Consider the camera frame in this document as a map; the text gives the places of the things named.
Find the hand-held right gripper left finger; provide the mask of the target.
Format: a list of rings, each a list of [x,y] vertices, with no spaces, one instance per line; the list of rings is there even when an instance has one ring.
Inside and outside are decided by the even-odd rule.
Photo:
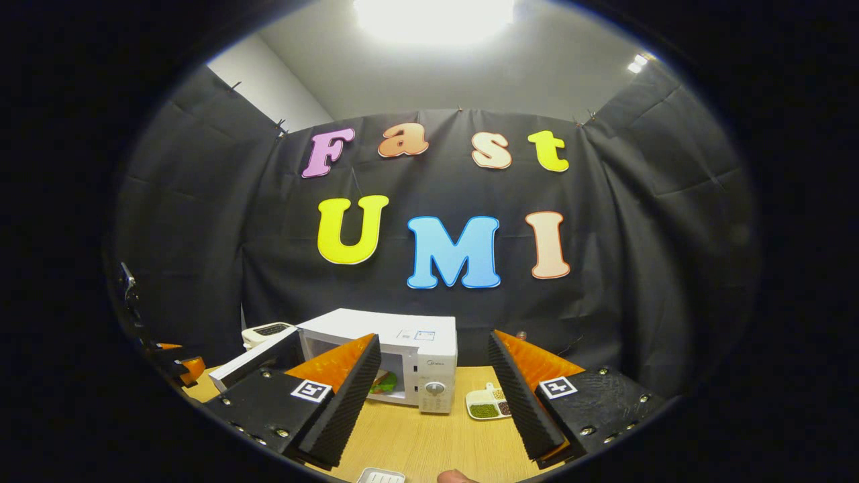
[[[381,364],[369,333],[301,361],[286,334],[211,373],[218,393],[203,406],[246,440],[330,470],[340,464]]]

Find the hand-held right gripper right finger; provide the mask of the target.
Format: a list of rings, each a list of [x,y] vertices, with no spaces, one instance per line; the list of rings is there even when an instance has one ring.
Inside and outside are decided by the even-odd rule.
[[[653,419],[665,398],[605,365],[589,369],[499,330],[488,355],[534,462],[601,452]]]

